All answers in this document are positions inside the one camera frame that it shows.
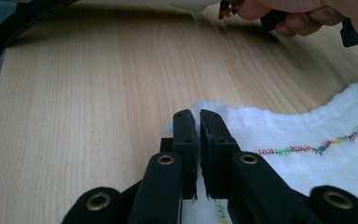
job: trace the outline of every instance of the embroidered fabric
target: embroidered fabric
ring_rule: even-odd
[[[191,108],[198,125],[202,109],[220,114],[241,150],[262,155],[292,189],[309,195],[314,187],[331,185],[358,197],[358,83],[303,114],[199,101]],[[203,186],[198,189],[202,198]],[[184,221],[189,220],[184,223],[194,223],[192,218],[230,223],[222,204],[208,200],[184,204]],[[214,209],[200,217],[204,205]]]

